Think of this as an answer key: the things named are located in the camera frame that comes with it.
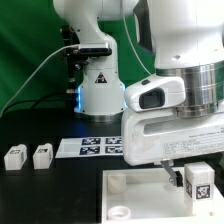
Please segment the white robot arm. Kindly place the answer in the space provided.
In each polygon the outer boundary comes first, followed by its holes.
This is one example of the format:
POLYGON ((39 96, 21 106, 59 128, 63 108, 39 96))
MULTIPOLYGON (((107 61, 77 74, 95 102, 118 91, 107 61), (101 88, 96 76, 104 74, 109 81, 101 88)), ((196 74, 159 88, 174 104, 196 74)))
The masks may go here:
POLYGON ((78 111, 122 117, 131 165, 224 151, 224 0, 53 0, 77 35, 73 60, 84 73, 78 111), (125 86, 116 41, 98 24, 132 16, 155 72, 125 86))

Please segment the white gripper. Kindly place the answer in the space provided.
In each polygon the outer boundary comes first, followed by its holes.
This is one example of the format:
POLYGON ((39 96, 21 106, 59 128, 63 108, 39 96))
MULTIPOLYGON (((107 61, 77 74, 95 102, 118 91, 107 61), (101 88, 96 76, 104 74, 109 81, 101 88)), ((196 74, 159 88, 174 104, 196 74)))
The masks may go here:
POLYGON ((173 109, 135 113, 127 109, 121 123, 125 161, 132 165, 161 162, 174 187, 183 176, 168 160, 224 151, 224 113, 178 118, 173 109))

